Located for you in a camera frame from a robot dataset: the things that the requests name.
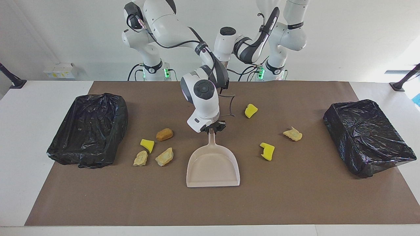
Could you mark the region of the yellow sponge block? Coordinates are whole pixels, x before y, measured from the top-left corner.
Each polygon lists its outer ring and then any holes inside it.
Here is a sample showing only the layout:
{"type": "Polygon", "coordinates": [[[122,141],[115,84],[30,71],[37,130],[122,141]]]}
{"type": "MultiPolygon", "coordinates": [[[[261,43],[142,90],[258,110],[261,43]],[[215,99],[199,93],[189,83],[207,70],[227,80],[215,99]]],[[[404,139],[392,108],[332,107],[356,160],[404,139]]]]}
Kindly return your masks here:
{"type": "Polygon", "coordinates": [[[256,106],[254,106],[253,104],[248,104],[244,111],[244,114],[248,119],[250,119],[257,111],[258,108],[256,106]]]}

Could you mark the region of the beige plastic dustpan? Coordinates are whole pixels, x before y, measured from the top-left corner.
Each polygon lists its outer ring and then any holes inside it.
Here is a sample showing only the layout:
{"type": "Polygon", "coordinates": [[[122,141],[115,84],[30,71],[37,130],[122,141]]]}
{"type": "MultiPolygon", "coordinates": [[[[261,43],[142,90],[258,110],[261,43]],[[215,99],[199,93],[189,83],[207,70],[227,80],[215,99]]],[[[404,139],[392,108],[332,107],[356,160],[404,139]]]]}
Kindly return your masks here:
{"type": "Polygon", "coordinates": [[[187,187],[238,187],[240,182],[235,155],[230,149],[216,144],[216,134],[211,130],[208,144],[190,156],[186,172],[187,187]]]}

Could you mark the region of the brown sponge piece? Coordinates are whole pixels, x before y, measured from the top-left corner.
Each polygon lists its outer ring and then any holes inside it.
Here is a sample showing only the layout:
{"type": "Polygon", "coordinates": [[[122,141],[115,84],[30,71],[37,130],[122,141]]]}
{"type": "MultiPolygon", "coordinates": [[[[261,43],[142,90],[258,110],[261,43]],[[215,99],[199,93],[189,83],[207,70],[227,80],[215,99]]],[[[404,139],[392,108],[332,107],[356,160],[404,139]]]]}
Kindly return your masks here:
{"type": "Polygon", "coordinates": [[[160,130],[156,134],[156,139],[158,141],[165,141],[170,138],[172,138],[174,135],[174,132],[170,128],[164,128],[163,130],[160,130]]]}

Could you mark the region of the pale beige sponge chunk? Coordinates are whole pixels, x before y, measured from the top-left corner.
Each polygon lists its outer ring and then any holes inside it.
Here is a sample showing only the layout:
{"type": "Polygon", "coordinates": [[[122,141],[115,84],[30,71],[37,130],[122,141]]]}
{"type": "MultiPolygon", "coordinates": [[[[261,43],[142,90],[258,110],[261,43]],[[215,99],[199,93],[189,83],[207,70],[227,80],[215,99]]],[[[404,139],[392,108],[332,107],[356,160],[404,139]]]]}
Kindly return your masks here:
{"type": "Polygon", "coordinates": [[[133,162],[133,166],[145,166],[148,159],[148,152],[143,150],[140,151],[133,162]]]}
{"type": "Polygon", "coordinates": [[[286,137],[290,138],[293,141],[299,141],[302,139],[303,134],[300,133],[297,129],[295,129],[294,127],[291,127],[290,130],[286,130],[283,132],[283,135],[285,135],[286,137]]]}
{"type": "Polygon", "coordinates": [[[156,157],[156,162],[159,166],[165,166],[174,158],[174,151],[172,147],[166,149],[163,153],[156,157]]]}

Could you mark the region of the notched yellow sponge piece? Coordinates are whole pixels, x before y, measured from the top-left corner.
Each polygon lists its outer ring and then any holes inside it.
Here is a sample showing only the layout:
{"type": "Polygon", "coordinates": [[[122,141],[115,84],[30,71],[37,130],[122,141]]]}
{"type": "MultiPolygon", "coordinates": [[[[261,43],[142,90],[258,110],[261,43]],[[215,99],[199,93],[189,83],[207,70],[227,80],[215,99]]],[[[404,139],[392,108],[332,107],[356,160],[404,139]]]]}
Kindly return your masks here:
{"type": "Polygon", "coordinates": [[[270,144],[264,143],[264,142],[262,142],[260,144],[260,147],[263,148],[263,151],[262,151],[261,156],[265,160],[271,161],[272,160],[273,153],[274,153],[274,150],[275,150],[275,147],[273,145],[270,145],[270,144]]]}

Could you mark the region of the yellow sponge wedge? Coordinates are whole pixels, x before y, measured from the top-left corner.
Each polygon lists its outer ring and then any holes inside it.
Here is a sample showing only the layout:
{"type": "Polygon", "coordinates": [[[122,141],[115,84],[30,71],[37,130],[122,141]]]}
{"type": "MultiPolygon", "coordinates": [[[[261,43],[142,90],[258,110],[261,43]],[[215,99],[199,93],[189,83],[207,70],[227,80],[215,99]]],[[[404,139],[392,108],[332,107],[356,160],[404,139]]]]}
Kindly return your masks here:
{"type": "Polygon", "coordinates": [[[140,145],[143,146],[149,153],[153,151],[155,142],[153,140],[141,139],[140,145]]]}

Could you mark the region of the bin lined with black bag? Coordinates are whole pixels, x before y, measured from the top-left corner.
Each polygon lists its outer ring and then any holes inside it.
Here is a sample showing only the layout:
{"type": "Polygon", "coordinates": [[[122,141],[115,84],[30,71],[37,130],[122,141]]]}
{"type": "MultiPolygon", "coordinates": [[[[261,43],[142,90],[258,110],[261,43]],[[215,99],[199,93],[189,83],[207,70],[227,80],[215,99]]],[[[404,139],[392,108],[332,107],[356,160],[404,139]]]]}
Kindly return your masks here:
{"type": "Polygon", "coordinates": [[[358,178],[417,160],[373,100],[333,103],[324,113],[324,123],[340,158],[358,178]]]}
{"type": "Polygon", "coordinates": [[[50,159],[79,168],[114,163],[128,126],[128,108],[120,95],[88,94],[75,98],[47,149],[50,159]]]}

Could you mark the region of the brown table mat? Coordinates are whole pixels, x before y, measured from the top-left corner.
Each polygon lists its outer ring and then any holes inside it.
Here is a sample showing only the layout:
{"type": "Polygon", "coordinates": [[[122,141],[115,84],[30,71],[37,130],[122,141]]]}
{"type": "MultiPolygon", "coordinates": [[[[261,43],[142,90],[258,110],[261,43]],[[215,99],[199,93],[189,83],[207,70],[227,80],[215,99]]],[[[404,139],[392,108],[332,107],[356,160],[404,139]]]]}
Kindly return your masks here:
{"type": "Polygon", "coordinates": [[[240,186],[188,188],[193,151],[208,142],[187,118],[194,110],[177,82],[94,82],[91,94],[124,98],[128,127],[113,165],[98,169],[55,163],[26,226],[198,226],[282,224],[420,224],[420,205],[397,167],[357,178],[346,167],[324,125],[333,103],[356,101],[346,82],[232,82],[226,128],[216,142],[230,149],[240,186]],[[244,111],[258,111],[248,119],[244,111]],[[299,141],[283,135],[291,127],[299,141]],[[174,135],[158,141],[170,128],[174,135]],[[149,153],[141,139],[155,142],[149,153]],[[275,147],[265,160],[260,144],[275,147]],[[174,157],[159,166],[169,147],[174,157]],[[140,151],[145,166],[133,166],[140,151]]]}

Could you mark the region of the black angled stand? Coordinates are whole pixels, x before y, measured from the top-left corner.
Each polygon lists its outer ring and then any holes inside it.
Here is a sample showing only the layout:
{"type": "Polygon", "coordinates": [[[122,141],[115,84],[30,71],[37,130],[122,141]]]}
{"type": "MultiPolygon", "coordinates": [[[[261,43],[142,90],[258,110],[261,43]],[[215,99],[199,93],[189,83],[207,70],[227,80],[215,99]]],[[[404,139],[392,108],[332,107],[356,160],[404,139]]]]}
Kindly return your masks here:
{"type": "Polygon", "coordinates": [[[411,69],[401,80],[399,80],[398,82],[389,82],[388,84],[391,86],[391,88],[393,88],[394,91],[402,91],[404,92],[405,90],[403,89],[403,85],[405,82],[408,82],[410,79],[414,79],[417,76],[420,75],[420,63],[418,63],[417,65],[415,65],[415,67],[413,69],[411,69]]]}
{"type": "Polygon", "coordinates": [[[27,82],[27,80],[20,79],[15,74],[9,72],[2,63],[0,63],[0,71],[11,81],[10,89],[21,89],[27,82]]]}

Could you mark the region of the white wall outlet box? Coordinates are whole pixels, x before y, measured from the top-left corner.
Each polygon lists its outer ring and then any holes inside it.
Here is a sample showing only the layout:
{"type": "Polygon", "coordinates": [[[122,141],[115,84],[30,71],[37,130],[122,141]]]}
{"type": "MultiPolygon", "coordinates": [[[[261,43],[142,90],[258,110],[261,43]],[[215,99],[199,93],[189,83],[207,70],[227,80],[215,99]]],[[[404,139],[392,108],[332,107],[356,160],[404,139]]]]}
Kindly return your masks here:
{"type": "Polygon", "coordinates": [[[43,72],[49,79],[75,79],[78,75],[73,63],[49,63],[43,72]]]}

